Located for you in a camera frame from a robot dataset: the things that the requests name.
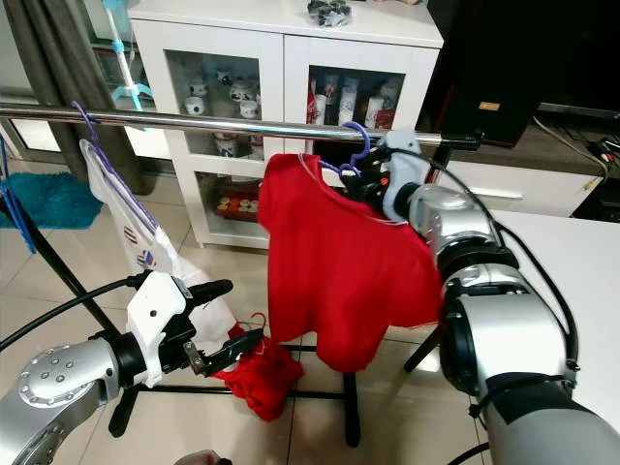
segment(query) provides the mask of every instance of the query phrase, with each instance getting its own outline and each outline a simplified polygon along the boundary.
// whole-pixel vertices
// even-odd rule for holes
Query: clothes rack
[[[332,140],[332,141],[359,141],[362,135],[355,129],[334,126],[305,125],[293,123],[250,121],[231,118],[216,118],[205,116],[184,116],[168,113],[146,113],[134,111],[87,111],[92,122],[111,126],[134,126],[150,127],[175,130],[192,130],[207,132],[224,132],[244,135],[261,135],[264,137],[307,139],[307,140]],[[80,123],[84,121],[80,113],[74,108],[45,107],[36,105],[0,104],[0,118],[37,119],[48,122]],[[387,131],[368,130],[368,136],[372,142],[378,141]],[[477,150],[480,139],[471,136],[446,137],[439,134],[418,133],[418,142],[421,145],[439,147],[441,163],[446,164],[450,152],[455,149]],[[28,214],[19,206],[26,220],[26,227],[30,231],[37,250],[44,257],[49,266],[61,278],[75,295],[86,293],[75,274],[67,267],[58,254],[53,250],[46,238],[37,229]],[[7,207],[0,198],[0,211],[7,212]],[[86,301],[85,307],[102,326],[104,331],[118,333],[118,329],[109,320],[103,310],[94,300]],[[408,361],[415,367],[420,361],[418,356],[427,355],[436,345],[439,331],[435,330],[431,337],[420,346],[418,351]],[[314,352],[314,346],[285,346],[293,352]],[[121,436],[127,428],[131,413],[140,392],[182,392],[182,393],[209,393],[230,394],[225,387],[196,387],[159,385],[154,388],[143,386],[132,387],[123,391],[122,397],[117,404],[111,417],[108,429],[114,437]],[[359,414],[357,410],[357,384],[355,373],[343,374],[342,392],[321,392],[293,390],[290,397],[311,399],[337,399],[342,400],[345,410],[345,439],[350,447],[356,447],[361,437]]]

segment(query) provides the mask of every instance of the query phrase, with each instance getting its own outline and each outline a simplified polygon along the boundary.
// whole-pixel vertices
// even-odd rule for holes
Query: gray curtain
[[[114,109],[76,0],[4,0],[17,50],[41,105]],[[80,180],[87,180],[79,140],[89,139],[83,124],[50,123],[60,150]],[[97,126],[101,146],[136,194],[147,194],[138,157],[123,128]]]

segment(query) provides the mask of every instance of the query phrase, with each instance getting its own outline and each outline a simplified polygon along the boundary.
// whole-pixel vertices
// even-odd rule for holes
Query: blue rug
[[[39,228],[86,230],[101,211],[102,204],[93,197],[88,184],[76,181],[67,172],[16,172],[9,176],[9,182]],[[11,220],[0,213],[0,228],[13,227]]]

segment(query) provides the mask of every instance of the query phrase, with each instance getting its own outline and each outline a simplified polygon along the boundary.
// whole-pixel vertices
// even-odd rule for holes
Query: purple hanger
[[[319,165],[329,170],[337,172],[339,176],[342,176],[342,173],[344,170],[351,170],[357,176],[359,176],[360,172],[359,172],[359,169],[356,168],[356,163],[359,160],[366,158],[368,156],[368,153],[370,153],[370,137],[368,136],[368,133],[366,132],[366,128],[364,128],[359,123],[355,123],[355,121],[347,121],[345,124],[343,124],[343,126],[346,128],[357,129],[361,133],[361,135],[364,137],[364,149],[359,153],[354,153],[351,156],[351,161],[349,163],[343,163],[339,167],[335,167],[334,165],[331,165],[328,162],[324,162],[323,160],[319,161]]]
[[[113,184],[110,184],[110,185],[112,186],[114,191],[116,191],[116,194],[118,194],[125,201],[125,203],[127,203],[127,206],[129,206],[134,211],[134,213],[137,214],[142,224],[151,233],[154,234],[159,224],[157,223],[157,221],[155,221],[155,218],[153,218],[153,216],[149,213],[149,211],[142,206],[142,204],[138,201],[138,199],[136,199],[136,196],[134,196],[134,193],[129,188],[129,186],[125,184],[125,181],[123,181],[123,178],[120,177],[118,173],[116,172],[116,170],[112,167],[111,163],[108,160],[108,157],[106,156],[106,153],[104,152],[103,148],[101,148],[101,145],[99,145],[98,138],[97,138],[97,132],[95,131],[95,128],[93,126],[93,122],[96,122],[96,121],[92,119],[88,115],[88,113],[86,113],[84,108],[82,108],[78,102],[73,101],[71,102],[71,105],[72,107],[76,108],[77,111],[79,111],[79,114],[81,114],[81,117],[83,118],[84,123],[86,123],[86,127],[88,128],[88,131],[90,132],[90,143],[93,147],[95,147],[95,151],[97,152],[97,156],[99,157],[99,160],[102,162],[102,164],[106,168],[106,171],[108,172],[108,174],[110,174],[112,177],[114,177],[114,179],[116,179],[120,183],[120,185],[123,187],[123,190],[125,192],[124,193],[120,192],[116,188],[116,186],[114,186]],[[129,197],[131,203],[127,201],[125,196]],[[146,222],[144,222],[144,220],[142,219],[142,216],[140,215],[140,212],[143,213],[144,217],[148,220],[150,224],[147,224]]]

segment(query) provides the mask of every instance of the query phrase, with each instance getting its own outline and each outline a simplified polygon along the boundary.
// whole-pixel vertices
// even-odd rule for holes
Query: red cloth
[[[409,225],[386,225],[369,205],[323,182],[319,157],[303,160],[271,157],[259,196],[259,222],[270,237],[271,337],[317,331],[317,355],[334,370],[356,372],[388,326],[437,320],[441,281]]]
[[[235,337],[242,332],[237,324],[229,335]],[[259,417],[272,421],[282,415],[287,394],[293,382],[303,376],[303,369],[287,349],[265,337],[262,344],[241,357],[233,371],[220,371],[214,376],[224,380],[234,395],[246,399]]]

